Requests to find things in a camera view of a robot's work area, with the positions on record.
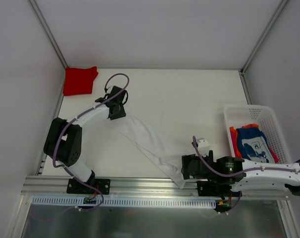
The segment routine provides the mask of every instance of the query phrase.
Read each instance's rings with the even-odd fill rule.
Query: perforated metal strip
[[[32,204],[59,205],[59,206],[94,206],[83,204],[84,197],[80,196],[34,196]],[[105,197],[104,207],[171,207],[171,208],[210,208],[214,209],[214,199],[188,199],[188,198],[121,198]]]

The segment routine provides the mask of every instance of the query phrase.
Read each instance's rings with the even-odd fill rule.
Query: laundry basket
[[[225,122],[231,155],[234,157],[234,147],[229,128],[240,128],[244,125],[256,123],[265,134],[268,144],[280,159],[279,164],[291,163],[291,157],[286,147],[278,121],[271,108],[259,105],[230,105],[224,108]]]

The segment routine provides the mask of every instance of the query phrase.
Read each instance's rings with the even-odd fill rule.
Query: white cloth
[[[111,125],[130,139],[179,188],[183,188],[185,181],[181,173],[182,155],[193,154],[193,150],[173,141],[129,111],[126,114],[124,118],[110,121]]]

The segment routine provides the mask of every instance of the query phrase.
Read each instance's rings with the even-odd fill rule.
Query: red cloth
[[[93,82],[97,77],[97,67],[92,68],[66,68],[64,96],[91,94]]]

